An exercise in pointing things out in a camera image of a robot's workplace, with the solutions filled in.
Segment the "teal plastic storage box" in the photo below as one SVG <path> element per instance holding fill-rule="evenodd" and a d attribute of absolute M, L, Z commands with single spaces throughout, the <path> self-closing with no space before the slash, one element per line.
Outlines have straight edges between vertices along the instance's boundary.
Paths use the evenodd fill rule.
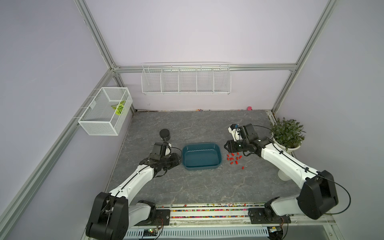
<path fill-rule="evenodd" d="M 215 143 L 186 145 L 182 153 L 182 165 L 188 171 L 216 169 L 222 163 L 220 147 Z"/>

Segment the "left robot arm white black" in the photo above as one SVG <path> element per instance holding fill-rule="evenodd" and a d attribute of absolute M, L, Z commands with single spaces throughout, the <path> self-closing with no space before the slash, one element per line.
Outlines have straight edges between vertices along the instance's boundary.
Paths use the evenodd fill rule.
<path fill-rule="evenodd" d="M 94 200 L 86 236 L 95 240 L 122 240 L 129 228 L 140 222 L 153 222 L 156 217 L 155 204 L 140 201 L 130 206 L 138 192 L 161 170 L 180 165 L 181 156 L 171 153 L 166 156 L 150 154 L 140 161 L 136 170 L 118 187 L 108 193 L 99 193 Z"/>

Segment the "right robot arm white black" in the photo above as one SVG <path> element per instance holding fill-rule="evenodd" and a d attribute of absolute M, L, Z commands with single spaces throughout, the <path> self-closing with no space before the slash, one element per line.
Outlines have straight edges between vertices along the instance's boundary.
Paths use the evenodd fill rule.
<path fill-rule="evenodd" d="M 299 188 L 300 193 L 291 197 L 274 198 L 265 205 L 266 215 L 305 215 L 317 220 L 338 205 L 339 199 L 334 177 L 328 171 L 319 172 L 289 156 L 269 139 L 227 141 L 224 148 L 231 154 L 249 152 L 268 161 L 279 169 Z"/>

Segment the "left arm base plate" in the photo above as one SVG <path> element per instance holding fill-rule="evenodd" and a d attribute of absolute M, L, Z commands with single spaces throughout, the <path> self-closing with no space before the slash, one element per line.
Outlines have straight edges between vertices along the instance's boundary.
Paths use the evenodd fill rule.
<path fill-rule="evenodd" d="M 168 226 L 170 224 L 171 211 L 168 209 L 156 209 L 151 211 L 150 216 L 139 223 L 136 226 Z"/>

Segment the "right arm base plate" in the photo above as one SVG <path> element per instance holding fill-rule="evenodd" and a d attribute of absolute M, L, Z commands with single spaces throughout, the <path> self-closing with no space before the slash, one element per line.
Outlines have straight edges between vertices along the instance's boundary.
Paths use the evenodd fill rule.
<path fill-rule="evenodd" d="M 291 223 L 289 216 L 277 216 L 269 208 L 250 208 L 248 209 L 248 216 L 250 217 L 251 224 L 283 225 Z"/>

